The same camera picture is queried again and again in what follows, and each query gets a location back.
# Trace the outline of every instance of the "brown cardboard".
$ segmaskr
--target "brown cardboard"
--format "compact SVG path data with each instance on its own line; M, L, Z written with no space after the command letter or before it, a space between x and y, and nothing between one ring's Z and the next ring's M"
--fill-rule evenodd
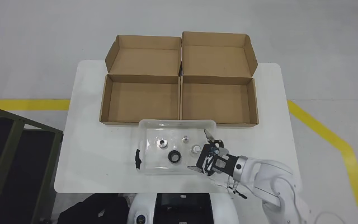
M181 119L258 124L257 61L248 35L183 32L182 65Z
M100 121L180 118L181 38L119 35L106 57Z

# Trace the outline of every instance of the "white table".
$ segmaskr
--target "white table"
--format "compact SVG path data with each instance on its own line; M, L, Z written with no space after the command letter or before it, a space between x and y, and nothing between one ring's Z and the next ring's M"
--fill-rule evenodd
M98 121L106 74L103 60L84 60L78 65L55 179L57 192L226 192L203 175L146 176L138 173L134 163L138 147L137 127L104 125ZM224 141L232 155L287 164L294 170L300 188L280 66L259 63L254 78L260 124L253 128L218 127L215 137ZM249 197L247 200L234 200L241 223L267 222L261 201L247 190L241 191Z

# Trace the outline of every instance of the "cardboard box lid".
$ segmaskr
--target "cardboard box lid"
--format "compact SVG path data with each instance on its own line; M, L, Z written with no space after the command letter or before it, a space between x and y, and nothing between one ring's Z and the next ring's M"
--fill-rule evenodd
M257 61L247 34L183 32L185 76L252 77Z
M105 61L109 74L178 76L181 38L118 35Z

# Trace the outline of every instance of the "black rubber ring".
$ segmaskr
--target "black rubber ring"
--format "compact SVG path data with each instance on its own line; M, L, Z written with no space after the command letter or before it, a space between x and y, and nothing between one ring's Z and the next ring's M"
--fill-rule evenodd
M173 156L178 156L178 159L177 160L173 160ZM172 164L176 164L177 162L180 161L181 159L181 154L180 152L176 151L176 150L171 150L168 154L168 159L169 161L172 163Z

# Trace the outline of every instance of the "dark metal frame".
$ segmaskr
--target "dark metal frame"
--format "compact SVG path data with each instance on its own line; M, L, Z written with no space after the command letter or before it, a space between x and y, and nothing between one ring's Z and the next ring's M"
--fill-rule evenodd
M48 158L48 163L47 163L44 177L43 177L43 180L41 183L39 195L38 195L38 198L36 201L34 214L32 216L32 220L31 220L31 223L37 223L41 216L41 214L40 214L41 208L46 202L46 195L48 195L49 191L50 191L50 182L51 182L52 174L53 174L53 171L55 168L56 158L57 158L58 152L60 150L60 143L62 140L63 132L56 128L52 128L45 124L35 122L33 120L24 118L22 116L18 116L16 114L9 113L4 110L0 110L0 118L7 118L7 119L13 120L10 133L9 133L7 141L4 145L4 149L0 155L0 194L2 193L4 184L6 181L6 177L10 170L10 167L12 165L12 161L14 159L14 155L17 150L17 145L20 141L21 134L22 134L25 124L55 133L55 136L54 136L54 139L52 142L51 152L50 152L50 155Z

